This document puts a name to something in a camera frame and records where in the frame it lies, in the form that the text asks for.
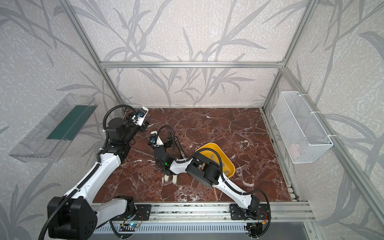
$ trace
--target wallpaper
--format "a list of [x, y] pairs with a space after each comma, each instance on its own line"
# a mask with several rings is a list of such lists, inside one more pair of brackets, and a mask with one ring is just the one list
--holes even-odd
[[274, 68], [116, 68], [109, 75], [123, 100], [145, 106], [259, 107]]
[[[58, 2], [0, 1], [0, 239], [37, 239], [46, 206], [90, 169], [112, 93]], [[94, 96], [93, 115], [57, 163], [8, 156], [68, 93]]]
[[71, 0], [102, 61], [280, 61], [307, 0]]
[[384, 197], [384, 1], [319, 5], [288, 67]]
[[295, 193], [301, 201], [310, 203], [325, 240], [384, 239], [384, 229], [332, 149], [313, 163], [292, 163], [271, 113], [279, 93], [293, 90], [283, 76], [265, 111], [291, 181], [295, 183]]

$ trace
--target wire basket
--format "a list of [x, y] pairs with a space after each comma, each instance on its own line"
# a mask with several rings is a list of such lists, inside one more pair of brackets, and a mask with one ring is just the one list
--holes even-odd
[[314, 112], [297, 91], [280, 93], [272, 117], [293, 163], [314, 162], [333, 146]]

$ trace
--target yellow plastic tray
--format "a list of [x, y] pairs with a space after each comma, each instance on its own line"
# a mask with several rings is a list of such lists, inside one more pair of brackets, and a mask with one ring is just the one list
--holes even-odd
[[[216, 143], [213, 143], [213, 142], [207, 143], [199, 149], [202, 149], [205, 147], [211, 148], [219, 154], [221, 158], [221, 162], [223, 163], [223, 173], [227, 176], [227, 178], [232, 177], [235, 174], [235, 165], [231, 162], [231, 160], [229, 160], [229, 158], [226, 156], [223, 150], [221, 150], [221, 148]], [[206, 156], [207, 158], [219, 163], [216, 154], [214, 154], [213, 152], [209, 150], [205, 150], [200, 153]]]

